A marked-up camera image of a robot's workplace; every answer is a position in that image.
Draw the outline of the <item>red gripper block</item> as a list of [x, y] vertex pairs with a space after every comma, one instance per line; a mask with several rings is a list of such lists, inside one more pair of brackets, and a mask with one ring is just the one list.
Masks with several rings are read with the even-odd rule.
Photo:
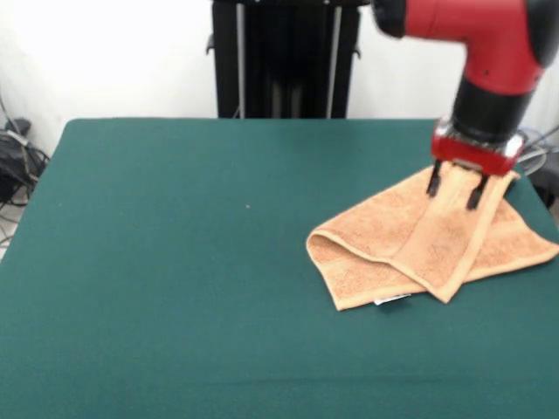
[[453, 124], [437, 124], [431, 138], [433, 163], [426, 194], [435, 197], [441, 183], [443, 161], [479, 172], [480, 182], [472, 190], [467, 210], [476, 210], [488, 182], [488, 176], [510, 172], [524, 148], [524, 135], [514, 134], [504, 143], [483, 143], [457, 131]]

